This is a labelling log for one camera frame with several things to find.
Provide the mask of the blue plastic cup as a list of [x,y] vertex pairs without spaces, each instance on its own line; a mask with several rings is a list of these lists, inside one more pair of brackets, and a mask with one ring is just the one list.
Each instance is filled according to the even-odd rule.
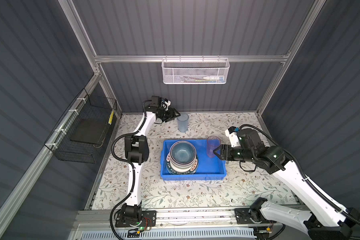
[[185,133],[188,130],[189,115],[186,113],[180,113],[180,116],[177,117],[178,130],[181,133]]

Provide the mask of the pink plastic cup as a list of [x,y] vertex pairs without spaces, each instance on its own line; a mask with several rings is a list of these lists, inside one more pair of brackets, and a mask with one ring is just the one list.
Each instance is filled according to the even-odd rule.
[[220,144],[221,144],[221,140],[216,136],[209,136],[207,138],[207,156],[209,158],[215,157],[214,150],[218,148]]

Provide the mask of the blue plastic bin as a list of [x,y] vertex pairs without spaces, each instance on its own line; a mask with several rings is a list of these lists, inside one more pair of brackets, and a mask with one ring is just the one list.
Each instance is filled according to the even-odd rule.
[[167,169],[166,158],[170,153],[171,146],[181,139],[164,140],[163,149],[161,152],[161,178],[164,181],[209,181],[209,180],[223,180],[227,175],[225,161],[219,158],[209,158],[207,155],[207,140],[206,139],[185,139],[185,141],[193,144],[197,151],[198,167],[193,174],[177,175],[173,174]]

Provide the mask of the dark blue ceramic bowl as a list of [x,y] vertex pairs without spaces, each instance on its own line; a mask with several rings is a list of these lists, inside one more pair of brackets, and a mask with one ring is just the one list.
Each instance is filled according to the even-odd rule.
[[176,162],[186,163],[197,156],[197,151],[190,142],[178,141],[171,146],[170,155]]

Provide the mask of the light green bowl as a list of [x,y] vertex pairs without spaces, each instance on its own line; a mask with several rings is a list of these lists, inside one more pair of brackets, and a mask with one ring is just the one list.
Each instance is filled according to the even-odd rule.
[[175,162],[170,162],[169,166],[176,172],[179,173],[185,173],[185,172],[192,172],[197,169],[198,167],[198,161],[194,161],[193,163],[190,163],[188,165],[178,165]]

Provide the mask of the pink ceramic bowl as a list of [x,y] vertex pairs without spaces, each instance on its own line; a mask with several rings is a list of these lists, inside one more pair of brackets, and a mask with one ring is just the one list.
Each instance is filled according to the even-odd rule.
[[170,157],[170,163],[172,166],[175,166],[176,168],[179,169],[187,169],[187,168],[191,168],[196,162],[198,161],[198,158],[194,158],[192,161],[190,162],[186,162],[186,163],[180,163],[180,162],[176,162],[173,158]]

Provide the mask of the green rimmed white plate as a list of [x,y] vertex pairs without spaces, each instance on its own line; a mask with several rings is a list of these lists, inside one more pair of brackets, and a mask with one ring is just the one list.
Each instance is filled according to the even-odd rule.
[[199,166],[199,158],[196,156],[194,160],[187,164],[185,167],[181,167],[180,165],[176,164],[175,161],[172,159],[171,155],[168,154],[165,160],[165,167],[168,172],[172,175],[191,175],[194,174]]

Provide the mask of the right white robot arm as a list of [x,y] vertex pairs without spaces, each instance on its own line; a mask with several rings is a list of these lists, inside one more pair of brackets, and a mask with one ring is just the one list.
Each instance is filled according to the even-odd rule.
[[231,147],[221,145],[214,154],[223,161],[251,161],[284,183],[308,207],[307,211],[271,203],[257,198],[247,213],[251,221],[259,224],[274,221],[307,234],[312,240],[351,240],[355,225],[347,209],[334,201],[316,184],[310,182],[297,166],[297,161],[287,158],[285,151],[271,147]]

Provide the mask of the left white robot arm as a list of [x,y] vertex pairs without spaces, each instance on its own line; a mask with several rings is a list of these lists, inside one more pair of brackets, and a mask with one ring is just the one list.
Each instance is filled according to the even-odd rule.
[[143,106],[142,118],[135,130],[124,137],[125,157],[129,164],[128,195],[121,207],[121,217],[132,224],[142,221],[141,181],[145,162],[149,158],[150,150],[147,139],[151,127],[157,120],[162,123],[177,118],[179,112],[171,107],[171,102],[164,100],[160,104],[147,101]]

